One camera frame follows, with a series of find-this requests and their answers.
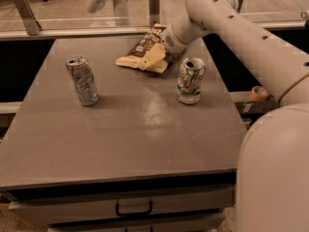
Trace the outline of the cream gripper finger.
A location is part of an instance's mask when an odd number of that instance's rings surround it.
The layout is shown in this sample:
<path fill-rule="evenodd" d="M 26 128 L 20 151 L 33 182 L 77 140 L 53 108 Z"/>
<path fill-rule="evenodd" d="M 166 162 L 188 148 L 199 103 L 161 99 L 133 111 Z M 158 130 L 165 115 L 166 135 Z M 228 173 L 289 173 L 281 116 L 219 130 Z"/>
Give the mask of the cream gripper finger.
<path fill-rule="evenodd" d="M 140 61 L 142 71 L 163 73 L 168 63 L 165 60 L 166 51 L 162 43 L 156 43 Z"/>

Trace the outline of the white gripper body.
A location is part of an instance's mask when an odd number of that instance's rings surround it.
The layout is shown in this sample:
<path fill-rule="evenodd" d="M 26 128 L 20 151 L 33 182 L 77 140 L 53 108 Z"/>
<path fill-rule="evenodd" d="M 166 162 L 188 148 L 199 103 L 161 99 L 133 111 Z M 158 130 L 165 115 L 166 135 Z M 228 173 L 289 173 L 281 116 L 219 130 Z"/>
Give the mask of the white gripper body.
<path fill-rule="evenodd" d="M 162 31 L 161 41 L 166 51 L 170 54 L 181 54 L 186 49 L 186 45 L 178 40 L 174 34 L 172 25 L 168 25 L 167 28 Z"/>

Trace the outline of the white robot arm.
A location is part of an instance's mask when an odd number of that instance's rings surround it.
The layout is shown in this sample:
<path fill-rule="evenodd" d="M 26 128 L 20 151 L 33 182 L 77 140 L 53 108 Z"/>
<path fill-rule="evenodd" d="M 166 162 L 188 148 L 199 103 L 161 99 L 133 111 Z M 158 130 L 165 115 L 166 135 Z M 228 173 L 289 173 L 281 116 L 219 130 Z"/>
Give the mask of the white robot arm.
<path fill-rule="evenodd" d="M 279 103 L 246 133 L 239 151 L 237 232 L 309 232 L 309 55 L 237 12 L 236 0 L 185 0 L 163 32 L 181 53 L 217 35 Z"/>

